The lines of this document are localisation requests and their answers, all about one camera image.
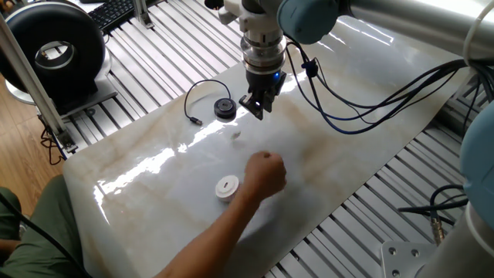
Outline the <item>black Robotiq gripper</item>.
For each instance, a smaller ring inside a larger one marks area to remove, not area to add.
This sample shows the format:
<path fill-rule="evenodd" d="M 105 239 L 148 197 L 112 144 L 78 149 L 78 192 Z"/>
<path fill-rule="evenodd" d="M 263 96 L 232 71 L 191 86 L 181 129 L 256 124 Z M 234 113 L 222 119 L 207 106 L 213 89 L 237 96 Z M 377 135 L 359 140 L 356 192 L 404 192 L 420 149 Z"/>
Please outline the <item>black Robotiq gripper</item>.
<path fill-rule="evenodd" d="M 257 74 L 247 71 L 246 79 L 249 85 L 249 93 L 242 96 L 239 103 L 258 120 L 262 120 L 264 113 L 272 112 L 273 102 L 280 94 L 286 79 L 286 73 L 282 70 L 269 74 Z"/>

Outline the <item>person's bare hand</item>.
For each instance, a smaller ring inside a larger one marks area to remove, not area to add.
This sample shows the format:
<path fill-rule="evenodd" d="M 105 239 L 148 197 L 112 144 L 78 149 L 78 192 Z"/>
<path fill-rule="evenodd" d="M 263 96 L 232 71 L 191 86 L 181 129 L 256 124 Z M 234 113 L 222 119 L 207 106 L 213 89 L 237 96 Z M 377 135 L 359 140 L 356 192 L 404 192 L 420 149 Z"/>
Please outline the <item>person's bare hand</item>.
<path fill-rule="evenodd" d="M 239 192 L 250 202 L 260 203 L 286 186 L 286 168 L 277 153 L 254 153 L 245 166 L 245 177 Z"/>

